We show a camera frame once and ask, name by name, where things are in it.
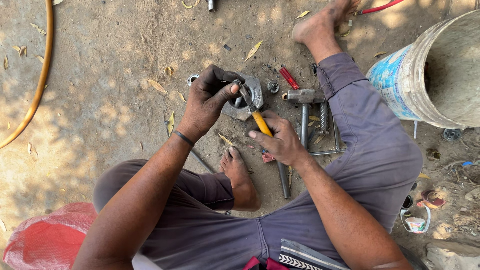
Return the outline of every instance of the paper cup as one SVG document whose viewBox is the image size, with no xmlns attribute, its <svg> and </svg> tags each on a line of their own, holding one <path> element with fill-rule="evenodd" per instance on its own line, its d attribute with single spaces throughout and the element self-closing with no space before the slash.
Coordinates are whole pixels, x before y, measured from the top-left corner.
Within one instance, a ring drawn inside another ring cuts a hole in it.
<svg viewBox="0 0 480 270">
<path fill-rule="evenodd" d="M 421 218 L 407 218 L 405 219 L 408 227 L 412 233 L 424 233 L 427 228 L 425 227 L 425 220 Z"/>
</svg>

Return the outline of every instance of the fingernail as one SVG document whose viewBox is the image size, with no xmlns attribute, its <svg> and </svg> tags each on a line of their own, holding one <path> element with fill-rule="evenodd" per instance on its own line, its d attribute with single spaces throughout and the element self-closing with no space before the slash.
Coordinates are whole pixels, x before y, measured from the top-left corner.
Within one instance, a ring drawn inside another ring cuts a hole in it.
<svg viewBox="0 0 480 270">
<path fill-rule="evenodd" d="M 248 136 L 250 136 L 252 139 L 255 139 L 255 137 L 257 137 L 257 133 L 255 131 L 250 131 L 248 132 Z"/>
<path fill-rule="evenodd" d="M 232 87 L 230 87 L 230 91 L 233 94 L 237 93 L 239 89 L 240 89 L 239 85 L 236 85 L 236 84 L 233 84 Z"/>
</svg>

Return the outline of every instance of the man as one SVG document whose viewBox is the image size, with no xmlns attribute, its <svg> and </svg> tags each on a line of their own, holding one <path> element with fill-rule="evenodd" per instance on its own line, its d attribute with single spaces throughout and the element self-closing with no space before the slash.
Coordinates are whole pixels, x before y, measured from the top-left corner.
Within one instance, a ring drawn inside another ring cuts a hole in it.
<svg viewBox="0 0 480 270">
<path fill-rule="evenodd" d="M 239 89 L 222 84 L 236 74 L 210 66 L 190 88 L 178 133 L 150 160 L 122 162 L 99 177 L 94 190 L 99 216 L 73 268 L 132 269 L 139 252 L 162 269 L 242 269 L 252 257 L 263 264 L 268 258 L 293 261 L 304 269 L 305 264 L 318 269 L 411 269 L 388 233 L 419 175 L 422 156 L 335 41 L 334 27 L 359 2 L 332 0 L 293 29 L 294 40 L 305 44 L 318 63 L 321 87 L 347 151 L 322 169 L 291 123 L 271 111 L 263 116 L 273 138 L 249 132 L 299 173 L 307 192 L 255 219 L 213 211 L 254 211 L 261 202 L 233 147 L 220 161 L 221 173 L 182 169 L 192 145 Z"/>
</svg>

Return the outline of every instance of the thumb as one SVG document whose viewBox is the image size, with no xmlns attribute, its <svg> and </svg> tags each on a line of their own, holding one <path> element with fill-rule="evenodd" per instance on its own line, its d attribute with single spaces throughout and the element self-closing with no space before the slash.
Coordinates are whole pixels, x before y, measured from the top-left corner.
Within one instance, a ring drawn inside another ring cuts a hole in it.
<svg viewBox="0 0 480 270">
<path fill-rule="evenodd" d="M 266 149 L 273 149 L 275 140 L 277 140 L 255 130 L 251 130 L 250 132 L 248 132 L 248 136 Z"/>
<path fill-rule="evenodd" d="M 229 99 L 237 95 L 239 88 L 237 84 L 226 85 L 211 97 L 208 102 L 211 102 L 214 108 L 222 107 Z"/>
</svg>

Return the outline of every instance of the dirt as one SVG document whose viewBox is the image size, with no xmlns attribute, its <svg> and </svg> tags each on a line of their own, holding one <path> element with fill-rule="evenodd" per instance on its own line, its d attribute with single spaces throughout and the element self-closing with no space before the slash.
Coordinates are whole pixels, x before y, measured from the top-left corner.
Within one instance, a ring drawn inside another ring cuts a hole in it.
<svg viewBox="0 0 480 270">
<path fill-rule="evenodd" d="M 291 30 L 302 20 L 294 20 L 300 13 L 315 12 L 327 2 L 216 3 L 215 13 L 208 12 L 205 1 L 192 9 L 184 8 L 179 0 L 64 0 L 54 6 L 55 34 L 48 88 L 27 129 L 0 150 L 0 218 L 7 227 L 7 232 L 2 232 L 0 237 L 0 251 L 3 252 L 13 229 L 22 221 L 49 213 L 66 203 L 91 201 L 95 180 L 105 169 L 122 160 L 147 159 L 153 155 L 167 139 L 164 120 L 174 111 L 175 122 L 179 123 L 185 110 L 176 91 L 188 99 L 187 78 L 211 63 L 258 77 L 264 90 L 264 109 L 276 110 L 293 123 L 296 116 L 300 119 L 300 110 L 280 98 L 289 85 L 266 64 L 277 71 L 284 64 L 302 88 L 318 88 L 309 66 L 313 58 L 303 45 L 292 41 Z M 360 8 L 381 4 L 384 3 L 366 1 Z M 474 5 L 474 0 L 404 1 L 382 12 L 353 18 L 350 34 L 337 39 L 366 73 L 378 61 L 372 59 L 375 53 L 395 52 L 435 23 L 473 10 Z M 44 4 L 31 1 L 0 0 L 0 13 L 0 55 L 2 58 L 7 55 L 9 59 L 8 70 L 0 72 L 0 138 L 3 139 L 18 126 L 32 101 L 41 70 L 41 63 L 33 54 L 43 55 L 45 36 L 30 23 L 46 30 L 46 17 Z M 347 29 L 345 22 L 338 34 Z M 243 60 L 261 40 L 256 58 Z M 225 50 L 224 44 L 231 50 Z M 27 46 L 27 56 L 19 58 L 11 48 L 14 45 Z M 167 66 L 174 70 L 171 78 L 164 74 Z M 168 94 L 153 89 L 147 79 L 161 83 Z M 266 91 L 271 79 L 277 79 L 280 85 L 280 91 L 274 95 Z M 12 126 L 10 130 L 7 130 L 8 122 Z M 413 122 L 402 123 L 413 136 Z M 221 153 L 227 147 L 217 133 L 232 140 L 240 149 L 247 166 L 254 172 L 251 177 L 263 205 L 255 213 L 233 214 L 254 217 L 290 200 L 283 199 L 276 165 L 262 163 L 260 147 L 244 137 L 249 124 L 221 115 L 195 150 L 217 170 Z M 442 131 L 419 123 L 416 140 L 419 146 L 424 152 L 428 147 L 436 147 L 442 158 L 425 161 L 423 172 L 432 179 L 420 179 L 421 184 L 411 194 L 417 200 L 419 192 L 427 187 L 445 187 L 441 196 L 447 204 L 432 210 L 432 224 L 427 233 L 407 233 L 400 223 L 392 233 L 399 244 L 421 255 L 426 242 L 433 238 L 479 246 L 470 232 L 478 231 L 472 221 L 473 217 L 478 218 L 478 206 L 464 199 L 474 184 L 463 179 L 463 175 L 458 180 L 449 169 L 439 169 L 451 160 L 474 161 L 479 153 L 459 141 L 443 140 Z M 465 132 L 465 142 L 473 140 L 470 142 L 473 146 L 478 142 L 478 139 L 474 141 L 475 136 L 474 132 Z M 38 155 L 28 154 L 29 142 Z M 332 137 L 327 136 L 311 150 L 333 147 Z M 326 165 L 339 155 L 321 156 L 317 160 Z M 185 168 L 205 172 L 192 157 L 188 158 Z M 478 172 L 467 173 L 468 179 L 476 184 Z M 301 179 L 293 173 L 292 198 L 303 190 Z M 459 212 L 460 207 L 469 210 Z M 420 209 L 412 212 L 419 217 L 423 215 Z"/>
</svg>

